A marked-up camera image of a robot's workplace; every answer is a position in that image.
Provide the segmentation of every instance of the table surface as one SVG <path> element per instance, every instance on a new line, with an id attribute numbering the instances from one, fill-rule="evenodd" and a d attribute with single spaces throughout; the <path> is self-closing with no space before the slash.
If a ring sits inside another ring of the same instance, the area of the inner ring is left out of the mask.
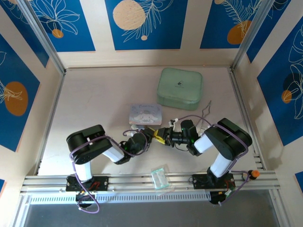
<path id="1" fill-rule="evenodd" d="M 203 96 L 195 111 L 164 106 L 162 125 L 168 127 L 170 119 L 189 114 L 202 115 L 211 102 L 211 123 L 226 117 L 244 128 L 239 106 L 226 68 L 174 67 L 200 72 L 204 77 Z M 73 132 L 101 124 L 106 134 L 120 142 L 126 138 L 122 132 L 130 129 L 131 104 L 155 104 L 157 85 L 164 67 L 126 67 L 68 70 L 58 106 L 45 147 L 39 175 L 70 175 L 73 173 L 66 138 Z M 93 174 L 146 174 L 164 166 L 167 172 L 200 172 L 214 162 L 218 151 L 212 147 L 196 157 L 189 152 L 166 147 L 156 140 L 141 156 L 128 163 L 116 165 L 100 155 L 92 161 Z M 256 169 L 253 148 L 242 157 L 233 170 Z"/>

